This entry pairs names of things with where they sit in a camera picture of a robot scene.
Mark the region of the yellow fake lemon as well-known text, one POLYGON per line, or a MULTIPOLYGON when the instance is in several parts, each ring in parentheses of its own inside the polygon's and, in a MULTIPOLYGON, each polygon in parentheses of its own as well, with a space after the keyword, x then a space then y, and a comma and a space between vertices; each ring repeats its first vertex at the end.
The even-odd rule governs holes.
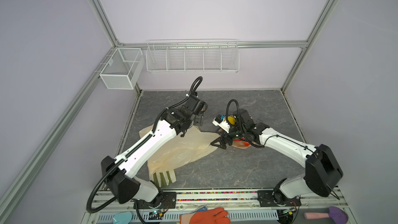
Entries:
POLYGON ((236 120, 233 115, 228 116, 227 122, 229 123, 229 125, 232 125, 232 126, 236 125, 236 120))

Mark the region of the translucent banana print plastic bag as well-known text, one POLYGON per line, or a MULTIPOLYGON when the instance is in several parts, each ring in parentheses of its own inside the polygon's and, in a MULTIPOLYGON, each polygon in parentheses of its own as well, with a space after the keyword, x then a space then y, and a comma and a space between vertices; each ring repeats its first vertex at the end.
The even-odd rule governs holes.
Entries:
POLYGON ((183 138, 178 135, 161 146, 144 163, 136 176, 165 188, 177 181, 176 169, 214 152, 217 148, 210 143, 219 136, 216 133, 202 132, 197 126, 193 126, 183 138))

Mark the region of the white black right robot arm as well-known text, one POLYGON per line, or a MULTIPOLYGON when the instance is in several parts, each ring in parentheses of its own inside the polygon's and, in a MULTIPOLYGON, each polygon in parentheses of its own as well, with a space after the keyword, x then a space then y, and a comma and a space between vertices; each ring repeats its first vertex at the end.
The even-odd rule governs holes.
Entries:
POLYGON ((221 135, 211 146, 226 149, 239 140, 254 148, 271 148, 304 168, 301 175, 282 179, 266 201, 285 206, 310 193, 339 198, 334 188, 344 173, 330 147, 314 146, 283 135, 263 122, 255 122, 247 110, 239 107, 232 114, 226 110, 225 114, 217 115, 212 123, 221 129, 221 135))

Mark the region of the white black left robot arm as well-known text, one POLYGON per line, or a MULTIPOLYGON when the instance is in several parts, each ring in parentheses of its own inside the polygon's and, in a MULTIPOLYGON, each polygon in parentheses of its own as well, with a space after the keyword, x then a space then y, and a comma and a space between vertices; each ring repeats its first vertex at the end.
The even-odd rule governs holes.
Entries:
POLYGON ((140 168, 163 145, 173 138, 184 137, 195 124, 195 119, 206 112, 207 104, 198 98, 197 89, 203 78, 197 77, 192 83, 185 99, 163 109, 156 117, 152 129, 139 141, 115 158, 105 157, 101 161, 102 178, 94 186, 86 204, 86 211, 97 213, 117 201, 120 204, 144 201, 150 207, 159 207, 163 191, 152 181, 136 176, 140 168), (113 197, 98 207, 93 201, 100 187, 105 184, 113 197))

